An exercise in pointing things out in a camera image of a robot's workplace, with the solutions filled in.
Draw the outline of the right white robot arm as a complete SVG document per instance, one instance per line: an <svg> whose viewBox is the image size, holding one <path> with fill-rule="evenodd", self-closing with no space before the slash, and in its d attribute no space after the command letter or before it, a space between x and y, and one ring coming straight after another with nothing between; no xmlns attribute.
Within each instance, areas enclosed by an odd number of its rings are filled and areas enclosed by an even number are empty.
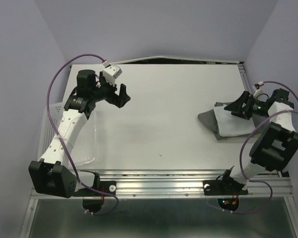
<svg viewBox="0 0 298 238"><path fill-rule="evenodd" d="M289 101L289 91L276 89L265 102L244 91L224 110L242 119L257 115L268 118L269 122L259 124L264 129L249 152L247 165L225 170L219 180L221 192L240 192L258 174L281 171L288 165L298 149L298 133L292 124L294 104Z"/></svg>

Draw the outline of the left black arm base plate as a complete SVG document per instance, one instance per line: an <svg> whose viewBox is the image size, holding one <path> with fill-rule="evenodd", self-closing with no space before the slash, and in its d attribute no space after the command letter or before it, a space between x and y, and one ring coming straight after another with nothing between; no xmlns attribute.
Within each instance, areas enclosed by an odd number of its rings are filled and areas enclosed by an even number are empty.
<svg viewBox="0 0 298 238"><path fill-rule="evenodd" d="M91 188L101 191L101 192L105 192L111 195L115 195L116 194L116 182L114 180L110 180L110 181L96 181L93 183L93 185L91 186ZM94 191L91 191L83 186L81 186L79 184L79 186L76 187L75 192L72 195L73 197L100 197L101 194L96 193Z"/></svg>

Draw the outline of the white skirt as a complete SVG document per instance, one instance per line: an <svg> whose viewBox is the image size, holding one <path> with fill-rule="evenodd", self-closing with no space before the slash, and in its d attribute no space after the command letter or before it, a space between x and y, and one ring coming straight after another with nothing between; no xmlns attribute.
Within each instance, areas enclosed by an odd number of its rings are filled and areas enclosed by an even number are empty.
<svg viewBox="0 0 298 238"><path fill-rule="evenodd" d="M246 120L233 116L231 112L224 110L224 106L214 107L214 114L221 137L247 135L255 129L252 119Z"/></svg>

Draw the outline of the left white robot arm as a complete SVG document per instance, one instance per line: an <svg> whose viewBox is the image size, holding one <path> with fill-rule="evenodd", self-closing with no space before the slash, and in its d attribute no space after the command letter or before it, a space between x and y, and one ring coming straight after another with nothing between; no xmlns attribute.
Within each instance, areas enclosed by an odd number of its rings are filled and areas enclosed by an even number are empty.
<svg viewBox="0 0 298 238"><path fill-rule="evenodd" d="M29 165L29 173L37 193L70 198L80 183L78 172L69 171L74 162L70 154L81 129L89 120L96 103L106 101L122 108L130 101L126 85L116 84L122 70L116 65L104 68L98 75L94 70L80 70L76 87L68 97L56 133L38 161Z"/></svg>

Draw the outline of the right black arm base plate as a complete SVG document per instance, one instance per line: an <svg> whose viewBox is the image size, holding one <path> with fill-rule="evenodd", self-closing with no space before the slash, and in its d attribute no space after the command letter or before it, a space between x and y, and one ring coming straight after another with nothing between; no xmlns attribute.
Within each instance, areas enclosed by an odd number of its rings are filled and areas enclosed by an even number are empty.
<svg viewBox="0 0 298 238"><path fill-rule="evenodd" d="M248 190L241 190L237 192L222 185L219 180L203 180L202 183L205 196L248 195Z"/></svg>

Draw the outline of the grey skirt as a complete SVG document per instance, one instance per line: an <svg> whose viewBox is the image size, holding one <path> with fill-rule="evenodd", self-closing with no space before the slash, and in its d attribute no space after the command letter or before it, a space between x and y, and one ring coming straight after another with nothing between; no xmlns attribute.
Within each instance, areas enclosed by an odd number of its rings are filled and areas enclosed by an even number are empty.
<svg viewBox="0 0 298 238"><path fill-rule="evenodd" d="M229 105L229 103L216 102L214 107L227 106L227 105ZM217 120L216 120L216 117L214 114L214 108L207 112L198 114L197 118L202 125L204 125L207 129L209 129L214 134L214 136L217 140L232 138L232 137L221 137L219 135L218 123L217 123Z"/></svg>

